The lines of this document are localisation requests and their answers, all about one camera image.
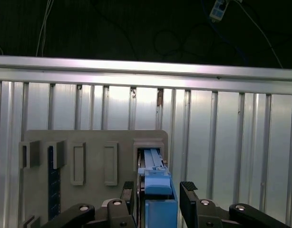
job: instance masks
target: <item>gray block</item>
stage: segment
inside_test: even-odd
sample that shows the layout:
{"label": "gray block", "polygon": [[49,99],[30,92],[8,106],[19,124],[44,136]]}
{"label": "gray block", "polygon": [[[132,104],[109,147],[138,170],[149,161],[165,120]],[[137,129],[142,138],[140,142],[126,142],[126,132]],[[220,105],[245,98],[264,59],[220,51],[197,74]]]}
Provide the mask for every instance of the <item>gray block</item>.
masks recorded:
{"label": "gray block", "polygon": [[39,142],[39,165],[23,169],[24,214],[48,221],[48,148],[60,171],[60,211],[78,203],[94,205],[119,198],[125,181],[136,186],[138,148],[160,148],[168,160],[164,131],[27,131],[25,142]]}
{"label": "gray block", "polygon": [[39,141],[19,143],[19,168],[39,165]]}
{"label": "gray block", "polygon": [[29,216],[19,225],[19,228],[40,228],[40,217]]}

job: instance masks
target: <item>gray plastic panel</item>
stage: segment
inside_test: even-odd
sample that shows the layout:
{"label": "gray plastic panel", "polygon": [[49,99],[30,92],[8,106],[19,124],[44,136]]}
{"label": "gray plastic panel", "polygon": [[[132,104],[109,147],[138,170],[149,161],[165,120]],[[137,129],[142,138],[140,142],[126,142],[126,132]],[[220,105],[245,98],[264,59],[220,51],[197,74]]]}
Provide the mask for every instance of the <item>gray plastic panel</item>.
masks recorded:
{"label": "gray plastic panel", "polygon": [[[24,168],[24,206],[25,219],[30,216],[39,216],[41,224],[48,220],[48,147],[53,146],[53,142],[63,142],[63,146],[56,146],[54,154],[64,155],[64,165],[60,168],[60,211],[68,209],[77,203],[88,203],[99,208],[103,201],[112,198],[119,198],[125,181],[136,182],[136,172],[134,172],[133,159],[136,145],[134,142],[149,139],[150,142],[161,142],[164,145],[162,156],[168,160],[168,139],[167,133],[161,130],[153,131],[47,131],[36,130],[27,131],[24,142],[39,141],[40,165]],[[117,142],[117,151],[113,156],[109,155],[113,162],[117,163],[114,172],[113,184],[107,185],[105,176],[105,152],[107,145]],[[80,169],[73,168],[73,158],[81,156],[79,161]],[[79,185],[73,185],[73,174],[78,175]]]}

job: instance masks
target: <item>screw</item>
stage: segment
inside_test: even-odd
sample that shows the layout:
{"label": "screw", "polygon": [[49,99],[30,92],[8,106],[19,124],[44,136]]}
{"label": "screw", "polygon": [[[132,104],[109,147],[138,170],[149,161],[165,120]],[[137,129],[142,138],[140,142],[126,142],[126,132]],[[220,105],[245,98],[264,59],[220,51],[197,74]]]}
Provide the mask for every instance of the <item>screw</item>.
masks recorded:
{"label": "screw", "polygon": [[120,225],[121,227],[126,227],[126,226],[127,226],[127,223],[126,223],[126,222],[121,222],[119,225]]}
{"label": "screw", "polygon": [[203,205],[208,205],[208,204],[209,204],[209,201],[207,201],[207,200],[203,200],[203,201],[201,201],[201,203],[202,203]]}
{"label": "screw", "polygon": [[88,206],[82,206],[82,207],[80,207],[79,209],[80,209],[81,211],[84,211],[84,210],[88,210],[89,207],[88,207]]}
{"label": "screw", "polygon": [[114,205],[121,205],[122,201],[114,201],[113,204]]}
{"label": "screw", "polygon": [[237,208],[238,210],[241,210],[241,211],[242,211],[242,210],[245,210],[245,207],[244,207],[244,206],[241,206],[241,205],[237,205],[236,208]]}
{"label": "screw", "polygon": [[207,225],[208,227],[213,227],[213,226],[214,226],[214,224],[211,223],[211,222],[207,222],[206,225]]}

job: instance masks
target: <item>rectangular slot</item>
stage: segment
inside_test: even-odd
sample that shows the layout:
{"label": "rectangular slot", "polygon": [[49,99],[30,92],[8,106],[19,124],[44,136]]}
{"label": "rectangular slot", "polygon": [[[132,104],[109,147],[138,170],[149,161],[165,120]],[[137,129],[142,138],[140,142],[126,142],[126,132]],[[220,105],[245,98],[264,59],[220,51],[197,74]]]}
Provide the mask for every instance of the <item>rectangular slot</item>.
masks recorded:
{"label": "rectangular slot", "polygon": [[27,146],[22,146],[22,167],[27,167]]}
{"label": "rectangular slot", "polygon": [[60,170],[54,169],[53,146],[48,147],[48,220],[60,214]]}
{"label": "rectangular slot", "polygon": [[104,148],[105,184],[117,185],[117,143],[110,142]]}
{"label": "rectangular slot", "polygon": [[78,143],[73,146],[71,162],[71,184],[83,185],[85,182],[85,144]]}

